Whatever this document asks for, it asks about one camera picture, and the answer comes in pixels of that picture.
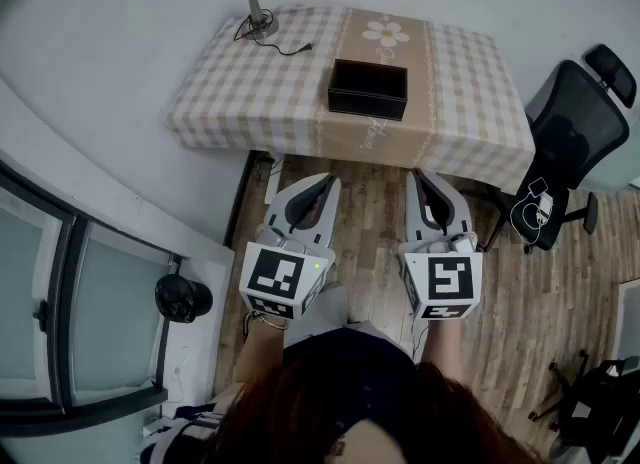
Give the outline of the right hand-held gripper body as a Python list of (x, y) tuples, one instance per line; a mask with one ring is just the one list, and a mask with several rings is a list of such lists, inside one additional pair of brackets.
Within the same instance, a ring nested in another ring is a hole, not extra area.
[(412, 170), (406, 176), (405, 241), (398, 259), (413, 319), (462, 319), (480, 303), (482, 290), (483, 254), (477, 250), (469, 206), (449, 182), (419, 169), (453, 205), (447, 233), (424, 226)]

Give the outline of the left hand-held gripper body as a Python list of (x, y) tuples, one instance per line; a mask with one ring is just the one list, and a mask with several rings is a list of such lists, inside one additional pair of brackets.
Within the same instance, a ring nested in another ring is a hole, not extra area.
[(287, 187), (273, 197), (255, 240), (247, 244), (239, 292), (251, 311), (296, 320), (323, 288), (336, 259), (331, 241), (341, 181), (337, 177), (320, 221), (310, 229), (291, 228), (287, 223), (285, 204), (290, 192)]

